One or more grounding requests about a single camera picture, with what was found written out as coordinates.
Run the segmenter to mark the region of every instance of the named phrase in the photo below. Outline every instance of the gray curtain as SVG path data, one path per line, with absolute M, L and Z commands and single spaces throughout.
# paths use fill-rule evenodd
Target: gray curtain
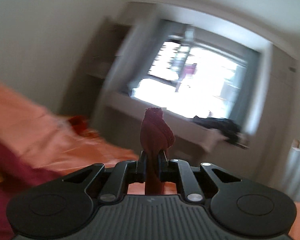
M 237 125 L 243 126 L 244 121 L 248 113 L 249 105 L 251 103 L 251 97 L 256 83 L 256 77 L 259 66 L 260 53 L 252 49 L 247 49 L 246 52 L 247 69 L 241 89 L 232 111 L 229 115 L 229 119 L 233 120 Z
M 159 21 L 151 39 L 147 44 L 145 44 L 144 49 L 139 56 L 134 68 L 135 74 L 125 88 L 126 93 L 131 95 L 132 90 L 139 86 L 140 81 L 147 75 L 163 43 L 168 39 L 169 35 L 176 33 L 181 26 L 183 26 L 183 24 L 168 20 Z

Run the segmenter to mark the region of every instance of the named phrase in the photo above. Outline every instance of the radiator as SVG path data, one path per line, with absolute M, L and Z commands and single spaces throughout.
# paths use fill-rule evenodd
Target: radiator
M 291 148 L 279 190 L 300 202 L 300 149 Z

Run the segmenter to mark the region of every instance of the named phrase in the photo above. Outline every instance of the red object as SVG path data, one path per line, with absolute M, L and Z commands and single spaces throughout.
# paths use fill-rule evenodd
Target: red object
M 5 145 L 0 143 L 0 172 L 5 180 L 0 183 L 0 240 L 14 236 L 6 217 L 9 200 L 17 193 L 60 177 L 54 171 L 33 169 L 23 164 Z
M 164 183 L 160 182 L 156 172 L 158 169 L 158 153 L 173 145 L 173 132 L 162 118 L 161 108 L 148 108 L 141 123 L 140 142 L 147 154 L 146 195 L 164 194 Z

